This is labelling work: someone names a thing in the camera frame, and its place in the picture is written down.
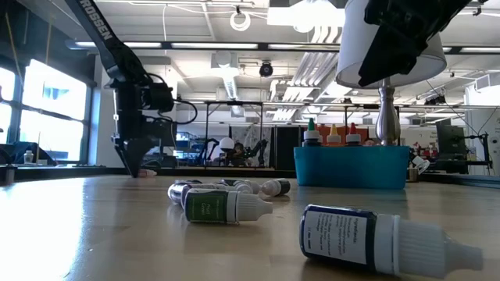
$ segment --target laboratory room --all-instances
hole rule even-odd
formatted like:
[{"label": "laboratory room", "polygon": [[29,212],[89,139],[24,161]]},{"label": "laboratory room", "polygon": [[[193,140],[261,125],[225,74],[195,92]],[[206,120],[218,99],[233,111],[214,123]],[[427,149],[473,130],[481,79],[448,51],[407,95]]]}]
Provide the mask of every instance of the laboratory room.
[{"label": "laboratory room", "polygon": [[3,0],[0,280],[500,280],[499,0]]}]

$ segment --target robotic arm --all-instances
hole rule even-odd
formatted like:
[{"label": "robotic arm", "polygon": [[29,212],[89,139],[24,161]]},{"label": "robotic arm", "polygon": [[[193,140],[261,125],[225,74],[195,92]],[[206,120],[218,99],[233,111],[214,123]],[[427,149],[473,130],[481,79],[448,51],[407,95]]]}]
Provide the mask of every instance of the robotic arm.
[{"label": "robotic arm", "polygon": [[129,174],[137,177],[142,158],[154,146],[152,138],[161,136],[161,131],[168,128],[165,124],[173,122],[169,117],[143,116],[142,110],[157,110],[160,116],[171,111],[172,88],[162,77],[146,72],[134,52],[116,37],[93,0],[65,1],[95,43],[111,78],[106,85],[114,89],[115,99],[116,131],[111,139]]}]

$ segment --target white lampshade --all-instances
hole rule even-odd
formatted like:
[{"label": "white lampshade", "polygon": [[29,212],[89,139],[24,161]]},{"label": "white lampshade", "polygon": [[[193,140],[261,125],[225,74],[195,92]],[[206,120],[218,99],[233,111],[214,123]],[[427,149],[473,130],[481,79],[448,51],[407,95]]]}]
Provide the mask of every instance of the white lampshade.
[{"label": "white lampshade", "polygon": [[[345,6],[345,25],[342,33],[341,53],[337,68],[337,83],[351,88],[358,85],[359,69],[366,53],[370,49],[378,25],[368,24],[364,20],[368,0],[349,0]],[[428,47],[416,59],[415,67],[408,75],[391,76],[391,86],[403,86],[432,78],[446,68],[446,58],[439,34],[432,37]],[[379,88],[382,82],[370,84],[364,88]]]}]

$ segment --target window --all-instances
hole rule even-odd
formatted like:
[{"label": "window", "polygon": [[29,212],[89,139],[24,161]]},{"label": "window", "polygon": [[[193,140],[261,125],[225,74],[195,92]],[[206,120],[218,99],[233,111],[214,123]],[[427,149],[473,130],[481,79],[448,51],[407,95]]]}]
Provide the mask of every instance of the window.
[{"label": "window", "polygon": [[2,98],[6,101],[13,99],[15,82],[16,75],[14,72],[0,68],[0,87],[2,87]]},{"label": "window", "polygon": [[83,120],[87,85],[31,60],[26,68],[23,104]]},{"label": "window", "polygon": [[9,105],[0,104],[0,144],[7,143],[7,132],[10,127],[10,116],[12,108]]},{"label": "window", "polygon": [[24,81],[20,141],[39,143],[56,161],[82,160],[87,85],[36,60]]},{"label": "window", "polygon": [[23,110],[20,129],[20,141],[39,143],[54,160],[80,160],[82,123]]}]

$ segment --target desk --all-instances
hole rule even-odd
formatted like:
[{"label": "desk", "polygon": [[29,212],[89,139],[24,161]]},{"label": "desk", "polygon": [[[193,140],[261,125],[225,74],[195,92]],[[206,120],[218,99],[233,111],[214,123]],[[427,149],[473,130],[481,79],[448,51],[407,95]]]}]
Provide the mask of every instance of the desk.
[{"label": "desk", "polygon": [[307,261],[298,223],[308,203],[437,223],[486,258],[483,272],[462,270],[447,280],[500,278],[497,189],[409,183],[404,191],[346,190],[292,180],[289,196],[270,198],[272,215],[222,226],[185,221],[166,196],[173,180],[99,176],[0,188],[0,280],[395,280]]}]

